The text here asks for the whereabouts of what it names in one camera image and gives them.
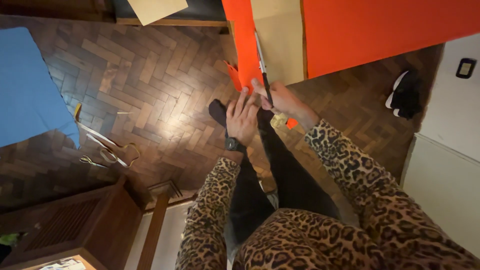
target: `black sneaker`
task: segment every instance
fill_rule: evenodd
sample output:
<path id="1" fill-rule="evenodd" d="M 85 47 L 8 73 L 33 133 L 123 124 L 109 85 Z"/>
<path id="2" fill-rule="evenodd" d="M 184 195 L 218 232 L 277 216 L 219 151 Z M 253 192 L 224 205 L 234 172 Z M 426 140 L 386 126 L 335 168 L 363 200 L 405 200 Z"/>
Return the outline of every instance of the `black sneaker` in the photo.
<path id="1" fill-rule="evenodd" d="M 420 81 L 415 70 L 403 72 L 395 81 L 393 92 L 385 102 L 385 106 L 394 109 L 395 116 L 411 119 L 421 111 L 419 85 Z"/>

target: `scissors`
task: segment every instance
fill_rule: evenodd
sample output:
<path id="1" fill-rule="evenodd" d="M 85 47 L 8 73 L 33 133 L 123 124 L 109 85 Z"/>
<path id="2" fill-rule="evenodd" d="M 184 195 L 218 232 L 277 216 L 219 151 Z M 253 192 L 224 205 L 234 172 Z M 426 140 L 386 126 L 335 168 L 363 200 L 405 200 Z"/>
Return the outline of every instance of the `scissors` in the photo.
<path id="1" fill-rule="evenodd" d="M 264 79 L 265 92 L 267 92 L 268 102 L 270 102 L 273 108 L 272 94 L 270 93 L 270 84 L 267 80 L 267 70 L 265 68 L 264 56 L 262 55 L 262 49 L 260 48 L 260 41 L 258 40 L 257 31 L 255 31 L 255 39 L 257 40 L 257 54 L 259 59 L 258 61 L 260 63 L 260 71 L 262 71 L 262 78 Z"/>
<path id="2" fill-rule="evenodd" d="M 94 166 L 98 166 L 98 167 L 102 167 L 102 168 L 108 168 L 106 166 L 103 166 L 102 164 L 97 164 L 95 162 L 93 162 L 88 156 L 86 155 L 83 155 L 81 158 L 80 158 L 80 161 L 83 162 L 83 163 L 90 163 Z"/>

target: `wooden cabinet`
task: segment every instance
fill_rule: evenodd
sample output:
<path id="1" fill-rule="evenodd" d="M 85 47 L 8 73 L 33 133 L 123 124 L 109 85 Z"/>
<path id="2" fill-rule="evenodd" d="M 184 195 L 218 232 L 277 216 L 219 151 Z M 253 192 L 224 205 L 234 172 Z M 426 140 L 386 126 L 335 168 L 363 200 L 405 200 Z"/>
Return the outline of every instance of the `wooden cabinet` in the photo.
<path id="1" fill-rule="evenodd" d="M 110 0 L 0 0 L 0 13 L 115 22 L 115 12 Z"/>
<path id="2" fill-rule="evenodd" d="M 0 270 L 39 269 L 68 257 L 87 270 L 123 269 L 142 219 L 124 183 L 1 215 L 0 234 L 27 235 Z"/>

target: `leopard print sleeve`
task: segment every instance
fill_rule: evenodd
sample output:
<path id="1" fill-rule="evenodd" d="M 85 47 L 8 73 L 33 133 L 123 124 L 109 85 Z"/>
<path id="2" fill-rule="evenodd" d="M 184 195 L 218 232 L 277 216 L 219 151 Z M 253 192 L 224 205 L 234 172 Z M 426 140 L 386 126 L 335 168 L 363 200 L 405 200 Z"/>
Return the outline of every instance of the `leopard print sleeve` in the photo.
<path id="1" fill-rule="evenodd" d="M 480 260 L 433 223 L 383 166 L 328 122 L 321 120 L 305 141 L 383 251 L 390 269 L 480 268 Z"/>
<path id="2" fill-rule="evenodd" d="M 227 252 L 223 230 L 240 166 L 219 158 L 207 175 L 186 219 L 175 270 L 224 270 Z"/>

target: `person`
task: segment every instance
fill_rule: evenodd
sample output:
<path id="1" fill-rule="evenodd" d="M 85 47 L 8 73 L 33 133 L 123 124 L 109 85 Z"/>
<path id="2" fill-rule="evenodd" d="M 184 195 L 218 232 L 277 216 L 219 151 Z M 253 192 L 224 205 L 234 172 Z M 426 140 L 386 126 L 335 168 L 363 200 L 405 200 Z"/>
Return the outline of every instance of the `person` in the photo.
<path id="1" fill-rule="evenodd" d="M 280 82 L 275 105 L 254 79 L 231 102 L 226 150 L 208 174 L 186 219 L 177 270 L 224 270 L 227 223 L 239 244 L 237 269 L 480 269 L 480 260 L 456 244 L 396 183 L 394 177 Z M 254 101 L 260 95 L 262 108 Z M 325 192 L 296 162 L 269 124 L 271 111 L 296 119 L 329 175 L 358 214 L 360 227 L 343 224 Z M 259 133 L 278 188 L 279 209 L 268 205 L 246 152 Z"/>

